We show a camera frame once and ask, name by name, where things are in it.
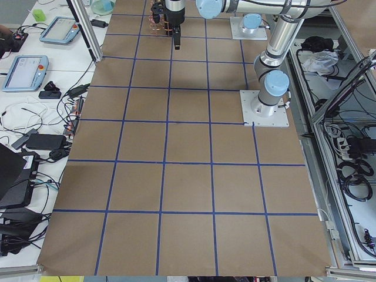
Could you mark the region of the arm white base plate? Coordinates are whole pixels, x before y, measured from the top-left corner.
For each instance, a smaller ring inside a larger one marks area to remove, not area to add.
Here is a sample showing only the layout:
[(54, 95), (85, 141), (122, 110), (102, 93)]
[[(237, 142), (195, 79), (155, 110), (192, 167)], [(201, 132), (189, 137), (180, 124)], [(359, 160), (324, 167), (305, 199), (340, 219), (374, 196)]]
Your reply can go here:
[(245, 14), (244, 16), (230, 17), (232, 39), (266, 41), (266, 29), (260, 14)]
[(266, 106), (259, 101), (259, 90), (241, 90), (240, 101), (245, 126), (289, 127), (283, 98), (274, 106)]

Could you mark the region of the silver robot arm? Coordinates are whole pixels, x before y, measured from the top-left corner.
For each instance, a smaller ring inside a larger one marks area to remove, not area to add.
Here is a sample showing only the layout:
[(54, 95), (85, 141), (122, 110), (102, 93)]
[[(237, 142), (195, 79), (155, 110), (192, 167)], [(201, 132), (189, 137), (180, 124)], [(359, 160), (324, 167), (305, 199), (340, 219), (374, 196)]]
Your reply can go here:
[[(290, 47), (303, 21), (344, 1), (196, 1), (201, 17), (213, 19), (222, 13), (278, 15), (266, 52), (271, 57), (283, 55)], [(180, 48), (180, 26), (184, 22), (185, 1), (155, 1), (151, 11), (165, 15), (173, 30), (176, 49)]]
[(276, 113), (290, 83), (279, 67), (304, 20), (317, 13), (314, 1), (256, 1), (255, 6), (264, 14), (278, 15), (269, 43), (254, 63), (261, 89), (251, 107), (256, 115), (269, 118)]

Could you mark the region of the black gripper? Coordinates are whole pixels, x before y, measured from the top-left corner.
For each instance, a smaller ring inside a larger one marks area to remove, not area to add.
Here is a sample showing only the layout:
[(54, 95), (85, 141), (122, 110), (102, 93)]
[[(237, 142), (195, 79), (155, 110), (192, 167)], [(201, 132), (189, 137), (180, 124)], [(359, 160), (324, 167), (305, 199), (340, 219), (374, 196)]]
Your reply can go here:
[(174, 49), (179, 50), (181, 46), (181, 24), (185, 20), (185, 0), (165, 0), (164, 18), (167, 34), (172, 35)]

